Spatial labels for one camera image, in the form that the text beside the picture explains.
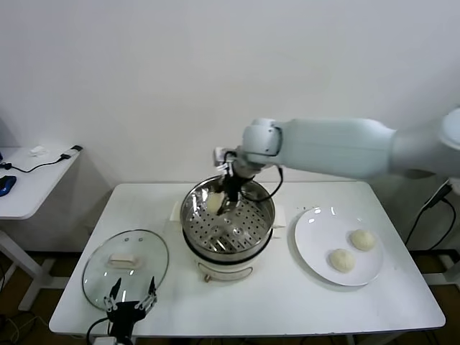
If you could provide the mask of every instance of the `glass lid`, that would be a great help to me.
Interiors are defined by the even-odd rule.
[[[121,278],[116,302],[147,296],[152,277],[158,289],[169,264],[165,241],[148,230],[125,231],[105,241],[90,256],[82,276],[83,292],[95,307],[105,310],[104,297]]]

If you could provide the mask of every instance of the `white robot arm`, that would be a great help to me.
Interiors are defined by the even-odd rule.
[[[460,177],[460,109],[409,129],[394,130],[370,119],[257,119],[236,150],[215,150],[216,165],[228,162],[224,203],[263,168],[285,166],[314,173],[365,179],[395,173]]]

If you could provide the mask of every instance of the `floor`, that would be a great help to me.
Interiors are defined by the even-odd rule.
[[[40,255],[32,255],[32,257],[41,263],[44,259]],[[419,266],[422,273],[442,272],[442,264],[435,256],[420,255],[414,257],[415,262]],[[59,257],[51,274],[54,276],[70,276],[73,268],[78,261],[77,257],[65,256]],[[7,270],[11,262],[0,256],[0,264]],[[16,272],[11,277],[10,281],[4,286],[0,293],[0,314],[6,317],[14,317],[14,322],[18,325],[24,325],[31,316],[28,314],[19,314],[17,306],[19,305],[22,296],[26,292],[31,279],[21,270]],[[446,315],[446,325],[443,328],[432,331],[415,331],[403,334],[392,345],[451,345],[460,344],[460,292],[455,286],[438,286],[432,287],[431,290],[442,307]],[[43,290],[38,295],[32,311],[35,315],[40,316],[46,323],[51,319],[52,312],[58,304],[62,291],[59,290]],[[11,344],[2,340],[9,339],[14,332],[13,326],[7,323],[3,328],[0,318],[0,344]],[[37,322],[35,327],[28,332],[28,326],[24,327],[20,344],[62,344],[76,345],[85,344],[83,339],[74,339],[70,336],[59,336],[50,332],[48,327],[40,322]],[[360,341],[365,336],[356,336],[355,339]],[[322,337],[305,337],[305,338],[263,338],[263,339],[188,339],[191,345],[345,345],[347,344],[345,336],[322,336]],[[184,344],[183,339],[139,339],[137,345],[159,345],[159,344]]]

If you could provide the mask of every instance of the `small white table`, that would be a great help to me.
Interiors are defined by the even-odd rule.
[[[12,163],[23,170],[28,170],[42,163],[56,161],[68,149],[69,147],[52,149],[46,155],[39,157],[30,156],[29,149],[24,147],[0,147],[0,152],[3,155],[4,162]],[[17,177],[17,181],[8,194],[0,197],[0,220],[21,220],[32,217],[68,168],[75,162],[77,156],[75,155],[69,160],[63,160],[55,165],[39,167],[30,173],[23,173],[14,169],[1,169],[0,177],[13,175]],[[18,309],[20,311],[30,309],[40,289],[63,289],[68,281],[68,277],[51,277],[48,274],[55,260],[46,259],[42,266],[38,265],[16,242],[1,230],[0,251],[13,262],[5,272],[5,283],[13,275],[17,266],[21,267],[33,278],[29,289],[19,304]]]
[[[273,190],[276,183],[263,183]],[[445,324],[444,315],[372,189],[361,182],[285,183],[275,196],[287,228],[276,229],[253,273],[238,282],[205,283],[193,264],[180,224],[170,222],[176,201],[190,183],[123,184],[115,188],[50,321],[59,334],[85,334],[105,313],[85,298],[81,277],[91,253],[109,237],[130,229],[160,234],[170,266],[158,288],[158,303],[136,324],[135,337],[294,336],[362,334],[384,344],[407,330]],[[293,254],[295,219],[305,208],[334,206],[373,224],[385,262],[364,287],[342,287],[318,278]],[[106,334],[106,325],[94,328]]]

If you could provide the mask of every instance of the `white plate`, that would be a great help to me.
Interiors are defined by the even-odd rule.
[[[373,249],[363,252],[353,246],[349,236],[357,229],[372,231],[376,237]],[[295,226],[295,243],[308,266],[336,284],[366,285],[382,268],[382,245],[372,227],[359,218],[337,215],[333,208],[317,207],[305,212]],[[339,272],[329,263],[329,254],[340,248],[349,250],[356,258],[356,266],[351,272]]]

